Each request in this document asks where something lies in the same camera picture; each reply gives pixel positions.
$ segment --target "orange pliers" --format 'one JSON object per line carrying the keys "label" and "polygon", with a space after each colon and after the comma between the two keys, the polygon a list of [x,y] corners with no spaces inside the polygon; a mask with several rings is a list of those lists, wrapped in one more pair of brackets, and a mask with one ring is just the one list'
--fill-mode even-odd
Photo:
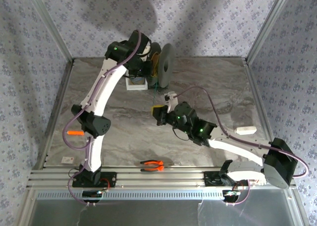
{"label": "orange pliers", "polygon": [[141,169],[141,171],[161,171],[164,168],[172,166],[172,164],[165,164],[163,161],[157,161],[157,160],[142,161],[142,162],[140,162],[140,164],[143,164],[143,165],[157,165],[157,167],[144,168],[144,169]]}

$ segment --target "marble tabletop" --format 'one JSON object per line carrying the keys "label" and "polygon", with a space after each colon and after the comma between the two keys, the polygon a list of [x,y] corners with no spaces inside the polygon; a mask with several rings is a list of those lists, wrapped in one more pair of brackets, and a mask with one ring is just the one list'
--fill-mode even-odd
{"label": "marble tabletop", "polygon": [[[62,157],[73,157],[74,165],[84,159],[82,151],[69,149],[62,139],[62,130],[72,118],[73,104],[79,104],[90,90],[102,66],[102,58],[81,58],[74,62],[65,92],[61,113],[53,132],[53,142],[46,166],[60,166]],[[133,166],[139,161],[169,160],[176,166],[222,166],[227,159],[241,157],[223,150],[198,146],[178,139],[171,126],[156,126],[151,106],[164,104],[167,91],[180,93],[186,88],[200,85],[211,95],[222,123],[229,129],[256,126],[251,137],[264,138],[254,98],[240,58],[177,58],[169,90],[127,91],[122,78],[115,87],[104,116],[111,120],[111,128],[104,137],[101,160],[104,166]],[[217,124],[207,96],[200,89],[192,89],[179,97],[187,101],[199,118]],[[71,130],[79,130],[74,123]],[[186,135],[176,130],[179,137]],[[73,144],[83,146],[83,136],[69,136]]]}

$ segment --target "floral wallpaper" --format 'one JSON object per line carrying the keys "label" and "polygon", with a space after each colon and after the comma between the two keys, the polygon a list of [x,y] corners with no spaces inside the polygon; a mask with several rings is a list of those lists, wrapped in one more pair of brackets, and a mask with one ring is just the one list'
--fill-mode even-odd
{"label": "floral wallpaper", "polygon": [[135,28],[178,56],[242,56],[275,0],[43,0],[74,57],[102,57]]}
{"label": "floral wallpaper", "polygon": [[29,0],[0,0],[0,225],[12,225],[66,66]]}
{"label": "floral wallpaper", "polygon": [[296,183],[317,225],[317,0],[287,1],[251,67],[274,136],[310,165]]}

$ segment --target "white sticker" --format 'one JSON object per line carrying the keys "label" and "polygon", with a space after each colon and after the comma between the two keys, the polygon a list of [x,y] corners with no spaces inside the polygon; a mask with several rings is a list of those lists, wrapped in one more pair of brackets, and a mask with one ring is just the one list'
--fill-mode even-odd
{"label": "white sticker", "polygon": [[70,158],[70,157],[63,157],[61,160],[61,163],[63,164],[73,164],[74,162],[74,158]]}

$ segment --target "wall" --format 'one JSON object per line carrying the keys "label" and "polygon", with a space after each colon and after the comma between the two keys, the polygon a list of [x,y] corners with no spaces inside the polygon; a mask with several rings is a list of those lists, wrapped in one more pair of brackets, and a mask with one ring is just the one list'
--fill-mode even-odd
{"label": "wall", "polygon": [[44,0],[74,57],[102,57],[136,28],[178,56],[242,56],[274,0]]}
{"label": "wall", "polygon": [[29,0],[0,1],[0,225],[12,225],[66,61]]}
{"label": "wall", "polygon": [[317,225],[317,0],[288,0],[252,63],[274,136],[310,165],[297,180]]}

